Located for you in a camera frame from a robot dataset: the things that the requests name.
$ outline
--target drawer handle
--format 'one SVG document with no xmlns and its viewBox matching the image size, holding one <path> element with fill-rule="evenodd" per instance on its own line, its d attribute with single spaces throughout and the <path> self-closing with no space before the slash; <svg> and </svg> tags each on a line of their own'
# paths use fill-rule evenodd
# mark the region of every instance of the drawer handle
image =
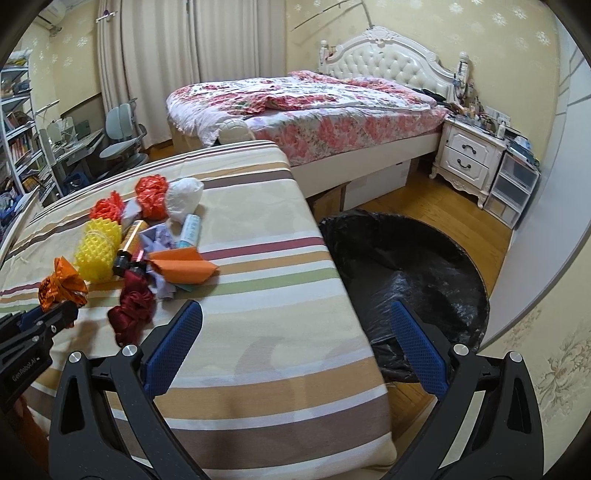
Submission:
<svg viewBox="0 0 591 480">
<path fill-rule="evenodd" d="M 472 165 L 468 164 L 467 166 L 462 165 L 462 161 L 458 158 L 457 162 L 460 164 L 461 168 L 463 168 L 464 170 L 470 170 L 472 168 Z"/>
<path fill-rule="evenodd" d="M 474 150 L 474 148 L 472 148 L 470 145 L 462 145 L 462 148 L 464 150 L 469 148 L 470 150 L 472 150 L 472 155 L 476 155 L 476 150 Z"/>
</svg>

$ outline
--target white bath sponge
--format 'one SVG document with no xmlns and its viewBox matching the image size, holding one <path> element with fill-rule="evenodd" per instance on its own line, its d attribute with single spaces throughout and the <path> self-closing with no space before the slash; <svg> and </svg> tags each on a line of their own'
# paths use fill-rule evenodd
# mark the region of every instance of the white bath sponge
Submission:
<svg viewBox="0 0 591 480">
<path fill-rule="evenodd" d="M 201 201 L 203 182 L 187 177 L 172 182 L 166 191 L 164 203 L 168 216 L 179 223 L 184 223 L 189 213 L 194 213 Z"/>
</svg>

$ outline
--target black garbage bag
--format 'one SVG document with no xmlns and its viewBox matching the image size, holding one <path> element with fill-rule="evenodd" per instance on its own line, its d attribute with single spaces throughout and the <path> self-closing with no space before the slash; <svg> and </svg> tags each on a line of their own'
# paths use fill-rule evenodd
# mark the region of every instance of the black garbage bag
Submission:
<svg viewBox="0 0 591 480">
<path fill-rule="evenodd" d="M 390 327 L 395 300 L 452 344 L 478 350 L 488 324 L 486 287 L 451 238 L 418 220 L 359 209 L 323 219 L 320 231 L 386 381 L 418 381 Z"/>
</svg>

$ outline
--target floral bedspread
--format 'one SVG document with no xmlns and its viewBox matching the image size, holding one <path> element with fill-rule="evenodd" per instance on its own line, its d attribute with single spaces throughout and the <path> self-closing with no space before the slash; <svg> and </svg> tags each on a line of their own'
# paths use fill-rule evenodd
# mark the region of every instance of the floral bedspread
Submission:
<svg viewBox="0 0 591 480">
<path fill-rule="evenodd" d="M 277 143 L 294 166 L 421 135 L 447 114 L 432 98 L 393 81 L 308 71 L 189 85 L 173 92 L 167 107 L 177 129 L 205 146 L 216 141 L 223 121 L 246 119 L 257 139 Z"/>
<path fill-rule="evenodd" d="M 292 167 L 435 131 L 449 111 L 376 112 L 363 108 L 266 112 L 246 123 L 258 140 L 275 142 Z"/>
</svg>

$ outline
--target air conditioner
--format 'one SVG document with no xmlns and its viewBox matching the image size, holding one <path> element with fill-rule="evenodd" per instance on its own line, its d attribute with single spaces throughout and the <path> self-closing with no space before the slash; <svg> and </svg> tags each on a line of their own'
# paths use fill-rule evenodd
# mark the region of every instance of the air conditioner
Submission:
<svg viewBox="0 0 591 480">
<path fill-rule="evenodd" d="M 39 12 L 39 15 L 35 18 L 35 23 L 51 30 L 59 22 L 64 20 L 66 16 L 66 5 L 61 0 L 54 0 L 49 4 L 47 8 L 44 8 Z"/>
</svg>

